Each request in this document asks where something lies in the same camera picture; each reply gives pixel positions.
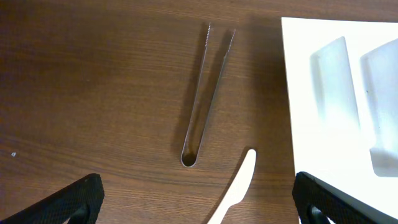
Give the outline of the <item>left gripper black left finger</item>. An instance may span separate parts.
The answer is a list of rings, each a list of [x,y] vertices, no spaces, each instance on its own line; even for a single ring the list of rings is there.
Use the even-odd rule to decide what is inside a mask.
[[[2,220],[1,223],[95,224],[103,200],[101,176],[92,173]]]

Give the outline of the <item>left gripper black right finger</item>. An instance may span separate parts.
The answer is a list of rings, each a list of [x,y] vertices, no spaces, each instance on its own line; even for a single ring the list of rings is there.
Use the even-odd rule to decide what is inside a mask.
[[[307,172],[295,176],[292,190],[303,224],[397,223],[397,219],[366,205]]]

